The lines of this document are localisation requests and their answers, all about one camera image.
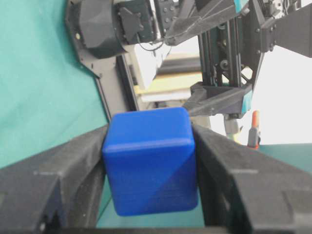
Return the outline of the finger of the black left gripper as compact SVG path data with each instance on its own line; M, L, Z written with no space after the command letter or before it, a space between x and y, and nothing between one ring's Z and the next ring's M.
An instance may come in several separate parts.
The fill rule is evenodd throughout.
M165 43L177 46L237 17L247 5L247 0L180 0Z
M183 107L192 117L225 114L242 118L251 109L253 89L250 84L242 87L216 87L198 82L190 90L191 97Z

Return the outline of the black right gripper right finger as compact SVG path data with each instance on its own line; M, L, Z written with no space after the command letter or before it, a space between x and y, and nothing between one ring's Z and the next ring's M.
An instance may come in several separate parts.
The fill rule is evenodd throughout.
M309 234L312 176L193 125L206 226L232 234Z

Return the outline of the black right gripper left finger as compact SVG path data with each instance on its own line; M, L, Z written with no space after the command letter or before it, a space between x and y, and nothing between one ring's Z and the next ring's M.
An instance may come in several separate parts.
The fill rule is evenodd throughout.
M105 171L103 126L0 171L0 231L43 234L96 226Z

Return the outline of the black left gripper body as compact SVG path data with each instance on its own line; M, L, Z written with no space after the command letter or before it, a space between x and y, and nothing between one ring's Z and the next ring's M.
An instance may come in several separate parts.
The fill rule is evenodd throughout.
M264 55L279 46L312 55L312 7L299 0L201 0L198 43L203 82L255 86Z

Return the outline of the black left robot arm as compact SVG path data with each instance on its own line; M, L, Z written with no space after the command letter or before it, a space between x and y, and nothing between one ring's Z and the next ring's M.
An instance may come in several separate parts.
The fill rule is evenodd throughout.
M193 117L243 117L275 46L312 55L312 7L299 0L69 0L65 23L108 118L138 109L124 55L144 42L198 37L203 78L184 104Z

